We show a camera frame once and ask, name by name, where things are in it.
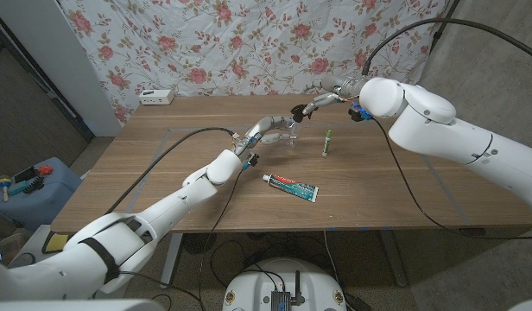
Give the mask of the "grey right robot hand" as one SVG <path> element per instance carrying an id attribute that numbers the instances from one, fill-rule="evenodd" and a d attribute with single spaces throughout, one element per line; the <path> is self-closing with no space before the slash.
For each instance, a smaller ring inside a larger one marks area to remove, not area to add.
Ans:
<path id="1" fill-rule="evenodd" d="M 315 80 L 311 87 L 319 87 L 326 93 L 313 98 L 311 102 L 305 105 L 301 113 L 308 116 L 320 107 L 352 101 L 359 97 L 359 93 L 366 82 L 366 78 L 354 79 L 338 76 L 326 76 L 320 80 Z"/>

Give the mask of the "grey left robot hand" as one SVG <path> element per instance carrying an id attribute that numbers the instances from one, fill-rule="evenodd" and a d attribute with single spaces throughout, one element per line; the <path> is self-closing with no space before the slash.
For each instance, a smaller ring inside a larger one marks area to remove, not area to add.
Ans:
<path id="1" fill-rule="evenodd" d="M 280 141 L 297 139 L 296 122 L 291 117 L 264 117 L 251 126 L 241 138 L 235 139 L 233 153 L 245 158 L 259 143 L 270 145 Z"/>

